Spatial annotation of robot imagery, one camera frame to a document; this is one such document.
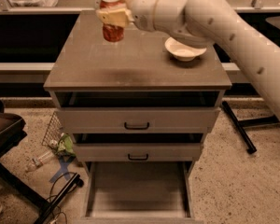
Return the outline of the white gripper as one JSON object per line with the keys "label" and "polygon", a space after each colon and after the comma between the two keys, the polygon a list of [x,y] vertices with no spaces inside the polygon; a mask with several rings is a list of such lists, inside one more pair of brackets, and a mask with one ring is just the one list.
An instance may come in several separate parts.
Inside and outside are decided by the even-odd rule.
{"label": "white gripper", "polygon": [[130,23],[143,31],[153,32],[154,11],[159,0],[120,0],[125,4],[131,4],[131,10],[127,8],[103,8],[96,11],[96,16],[103,24],[125,28]]}

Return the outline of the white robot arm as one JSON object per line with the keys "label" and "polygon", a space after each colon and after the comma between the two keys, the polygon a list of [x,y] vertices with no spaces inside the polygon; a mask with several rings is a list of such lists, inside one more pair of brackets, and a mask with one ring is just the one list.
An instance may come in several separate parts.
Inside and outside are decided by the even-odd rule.
{"label": "white robot arm", "polygon": [[195,48],[218,44],[280,121],[280,48],[226,0],[120,0],[96,11],[105,24],[159,31]]}

